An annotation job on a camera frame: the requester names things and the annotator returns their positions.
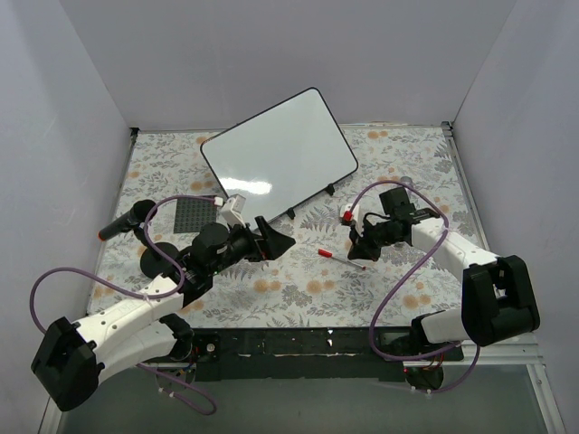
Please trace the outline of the white marker pen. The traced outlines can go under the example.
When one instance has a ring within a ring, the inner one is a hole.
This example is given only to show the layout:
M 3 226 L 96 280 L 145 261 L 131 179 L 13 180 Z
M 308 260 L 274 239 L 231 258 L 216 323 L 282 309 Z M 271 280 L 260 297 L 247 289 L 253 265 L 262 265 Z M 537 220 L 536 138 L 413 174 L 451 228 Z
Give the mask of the white marker pen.
M 334 261 L 340 262 L 342 264 L 348 265 L 350 267 L 356 268 L 356 269 L 360 269 L 360 270 L 366 270 L 366 266 L 358 264 L 354 261 L 352 261 L 351 259 L 347 259 L 345 257 L 341 257 L 335 253 L 333 253 L 333 257 L 332 258 L 326 258 L 326 259 L 332 259 Z

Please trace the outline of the white board with black frame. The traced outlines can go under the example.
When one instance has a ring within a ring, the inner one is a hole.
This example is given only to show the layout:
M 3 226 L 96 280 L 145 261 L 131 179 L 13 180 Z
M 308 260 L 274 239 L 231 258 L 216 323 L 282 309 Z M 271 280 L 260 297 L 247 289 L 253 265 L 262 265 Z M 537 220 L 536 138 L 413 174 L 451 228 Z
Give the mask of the white board with black frame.
M 331 193 L 359 163 L 320 91 L 310 87 L 204 141 L 200 152 L 226 196 L 244 197 L 252 229 Z

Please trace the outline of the red marker cap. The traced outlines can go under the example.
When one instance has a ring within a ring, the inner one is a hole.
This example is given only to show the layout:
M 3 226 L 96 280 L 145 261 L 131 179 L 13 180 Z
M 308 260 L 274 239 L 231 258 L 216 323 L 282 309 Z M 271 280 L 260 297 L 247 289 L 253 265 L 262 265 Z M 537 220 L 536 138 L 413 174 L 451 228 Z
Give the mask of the red marker cap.
M 328 250 L 318 249 L 318 255 L 324 258 L 332 258 L 333 253 Z

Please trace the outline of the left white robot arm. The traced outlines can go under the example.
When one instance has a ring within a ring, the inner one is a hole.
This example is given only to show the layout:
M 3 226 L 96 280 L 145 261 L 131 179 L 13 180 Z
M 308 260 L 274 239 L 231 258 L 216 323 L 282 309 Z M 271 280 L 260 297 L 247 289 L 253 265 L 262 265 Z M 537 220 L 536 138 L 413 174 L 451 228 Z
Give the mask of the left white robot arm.
M 33 374 L 59 410 L 82 405 L 108 378 L 158 357 L 185 360 L 194 332 L 177 311 L 204 295 L 214 276 L 242 260 L 275 260 L 294 246 L 262 217 L 259 231 L 205 225 L 184 249 L 177 270 L 165 269 L 146 287 L 92 316 L 61 317 L 45 327 Z

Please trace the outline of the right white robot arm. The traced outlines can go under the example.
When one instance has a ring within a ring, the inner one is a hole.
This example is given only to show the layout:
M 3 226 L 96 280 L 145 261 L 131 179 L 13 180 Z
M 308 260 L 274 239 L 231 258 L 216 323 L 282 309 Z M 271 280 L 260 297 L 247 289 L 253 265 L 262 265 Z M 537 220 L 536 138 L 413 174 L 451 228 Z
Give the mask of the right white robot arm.
M 410 186 L 394 183 L 381 193 L 383 211 L 378 223 L 371 223 L 357 202 L 342 208 L 341 222 L 350 230 L 349 259 L 378 261 L 383 248 L 405 243 L 460 283 L 459 308 L 418 316 L 411 322 L 411 352 L 426 360 L 442 344 L 471 340 L 488 346 L 537 330 L 540 315 L 525 261 L 476 246 L 452 231 L 448 218 L 433 203 L 417 208 L 410 191 Z

